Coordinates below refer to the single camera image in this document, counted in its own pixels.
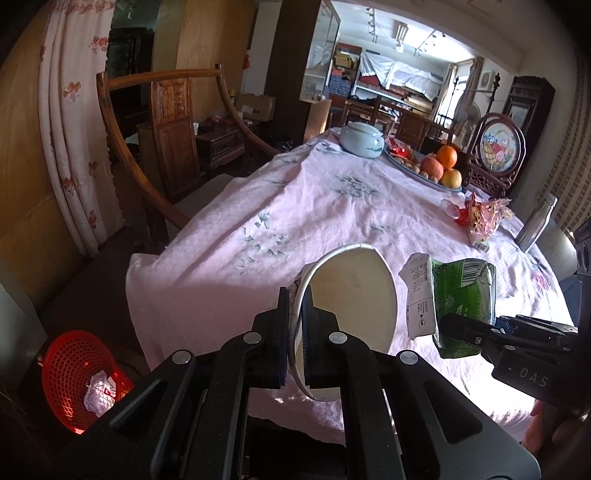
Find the white cloth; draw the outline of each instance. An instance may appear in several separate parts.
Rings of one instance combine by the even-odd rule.
[[[569,323],[558,281],[537,247],[513,241],[521,222],[504,220],[482,253],[440,208],[447,194],[408,177],[384,158],[342,151],[316,138],[234,179],[160,255],[135,254],[127,275],[131,319],[151,368],[175,350],[196,355],[248,331],[274,308],[279,288],[335,248],[363,242],[384,256],[398,294],[389,352],[415,350],[505,430],[521,438],[534,400],[491,377],[480,355],[441,359],[431,337],[410,340],[407,288],[398,272],[415,252],[450,262],[485,258],[497,269],[497,315],[518,313]],[[309,400],[288,375],[280,391],[252,390],[249,413],[325,442],[342,442],[339,402]]]
[[[366,51],[361,54],[359,71],[363,76],[375,75],[386,90],[390,85],[408,87],[422,93],[430,102],[437,96],[443,83],[429,72]]]

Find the orange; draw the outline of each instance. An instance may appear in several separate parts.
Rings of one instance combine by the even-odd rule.
[[[421,170],[439,181],[443,175],[443,166],[433,157],[425,157],[421,162]]]
[[[457,152],[451,145],[443,145],[437,151],[437,161],[443,168],[453,168],[457,162]]]

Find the curtain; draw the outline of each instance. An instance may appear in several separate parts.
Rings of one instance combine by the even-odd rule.
[[[445,79],[443,80],[443,85],[439,90],[439,95],[437,97],[437,103],[433,110],[431,110],[431,115],[429,116],[429,120],[435,121],[437,114],[439,113],[439,109],[441,104],[443,103],[443,99],[447,96],[447,92],[449,91],[449,87],[453,83],[453,72],[456,70],[456,65],[451,63],[449,67],[447,67],[447,74],[445,75]]]
[[[462,93],[462,96],[457,103],[456,111],[453,114],[453,119],[456,122],[456,135],[458,135],[462,130],[462,123],[466,120],[464,117],[467,117],[466,112],[468,107],[474,101],[474,95],[476,94],[474,90],[478,88],[478,81],[480,80],[483,64],[484,58],[482,57],[475,57],[472,60],[472,66],[470,67],[470,73],[466,82],[466,90],[464,90],[464,93]]]
[[[558,197],[554,220],[563,232],[574,231],[591,216],[591,68],[584,52],[577,49],[577,83],[573,108],[558,156],[544,185],[537,193]]]
[[[55,0],[41,48],[41,142],[61,214],[80,253],[123,226],[96,93],[115,0]]]

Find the plastic basket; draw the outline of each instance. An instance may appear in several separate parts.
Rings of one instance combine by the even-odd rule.
[[[56,417],[75,433],[84,433],[98,418],[86,410],[84,396],[90,378],[101,370],[115,381],[116,402],[134,387],[103,342],[83,330],[60,335],[45,354],[41,373],[45,397]]]

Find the finger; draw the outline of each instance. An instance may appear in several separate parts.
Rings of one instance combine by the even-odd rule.
[[[536,400],[533,408],[531,409],[530,415],[535,417],[544,411],[544,402]]]
[[[544,443],[544,416],[536,415],[530,421],[530,426],[525,432],[525,437],[521,442],[522,446],[530,453],[536,454],[542,448]]]
[[[565,442],[577,433],[582,424],[583,419],[580,418],[565,420],[560,424],[560,426],[552,435],[552,442],[556,443],[557,445]]]

